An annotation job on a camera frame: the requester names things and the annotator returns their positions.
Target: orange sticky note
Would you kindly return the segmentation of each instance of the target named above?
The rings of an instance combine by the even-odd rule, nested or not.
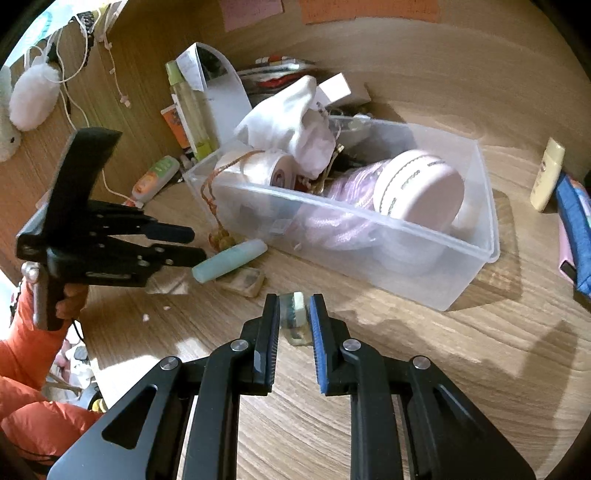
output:
[[[300,0],[305,24],[352,20],[357,17],[397,17],[439,21],[437,0]]]

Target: clear plastic storage box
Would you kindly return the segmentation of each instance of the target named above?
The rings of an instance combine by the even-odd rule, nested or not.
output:
[[[348,130],[350,121],[331,118],[331,127],[342,131],[340,141],[359,140],[354,138],[357,132]],[[381,120],[371,121],[369,135],[363,137],[347,152],[369,163],[419,148],[458,170],[465,195],[449,232],[308,193],[234,181],[232,176],[213,182],[218,217],[231,232],[260,238],[296,257],[447,310],[483,265],[499,258],[495,205],[478,143],[434,128]],[[206,177],[224,153],[245,149],[238,141],[229,142],[186,173],[187,184],[208,215],[200,194]],[[346,241],[335,241],[339,235]]]

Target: metal screw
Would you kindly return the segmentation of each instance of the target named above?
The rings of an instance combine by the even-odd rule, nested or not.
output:
[[[413,358],[413,365],[419,370],[426,370],[431,366],[431,361],[426,356],[416,356]]]
[[[160,368],[162,370],[174,370],[178,367],[178,359],[173,356],[168,356],[160,361]]]
[[[238,340],[234,340],[230,344],[230,348],[235,352],[243,352],[248,348],[248,342],[246,340],[242,340],[241,338],[239,338]]]
[[[37,283],[37,280],[39,280],[39,264],[36,262],[25,262],[22,264],[21,273],[29,283]]]
[[[354,338],[350,338],[349,340],[345,340],[343,342],[343,348],[348,352],[356,352],[361,348],[361,342]]]

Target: white fluffy ball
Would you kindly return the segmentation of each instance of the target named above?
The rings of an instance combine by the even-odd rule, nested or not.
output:
[[[17,80],[10,98],[10,120],[21,132],[36,129],[54,109],[60,73],[47,63],[33,65]]]

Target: pink sticky note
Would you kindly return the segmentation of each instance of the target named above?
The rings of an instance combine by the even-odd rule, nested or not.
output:
[[[219,2],[227,32],[283,13],[281,0],[219,0]]]

